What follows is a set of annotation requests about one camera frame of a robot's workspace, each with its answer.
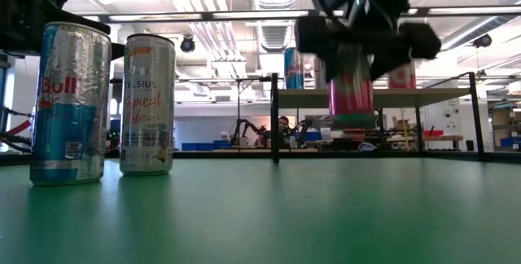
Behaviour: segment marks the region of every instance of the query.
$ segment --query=red bull logo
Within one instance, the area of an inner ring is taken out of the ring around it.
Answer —
[[[43,94],[75,94],[77,83],[81,81],[77,77],[65,77],[64,81],[52,82],[49,77],[43,78]],[[38,101],[39,108],[52,108],[53,103],[43,96]]]

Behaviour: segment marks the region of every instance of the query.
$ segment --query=green tabletop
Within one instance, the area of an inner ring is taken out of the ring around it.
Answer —
[[[0,263],[521,263],[521,167],[428,159],[179,160],[32,187],[0,168]]]

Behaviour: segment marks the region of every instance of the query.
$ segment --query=silver can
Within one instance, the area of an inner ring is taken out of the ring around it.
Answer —
[[[167,174],[172,169],[175,64],[170,40],[150,34],[127,38],[120,143],[125,175]]]
[[[44,28],[30,170],[35,185],[103,176],[111,56],[110,38],[101,31],[62,22]]]

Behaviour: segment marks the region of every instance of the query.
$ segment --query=person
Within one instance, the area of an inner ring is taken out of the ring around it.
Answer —
[[[278,146],[279,147],[289,147],[290,139],[290,128],[289,128],[290,120],[285,116],[281,116],[278,118]],[[264,139],[267,141],[271,139],[271,130],[266,130],[264,132]]]

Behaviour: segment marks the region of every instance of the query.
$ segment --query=blue can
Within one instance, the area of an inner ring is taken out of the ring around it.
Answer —
[[[286,89],[304,89],[304,63],[296,48],[284,51],[284,78]]]
[[[35,185],[103,176],[111,53],[110,38],[98,30],[70,23],[45,27],[30,170]]]

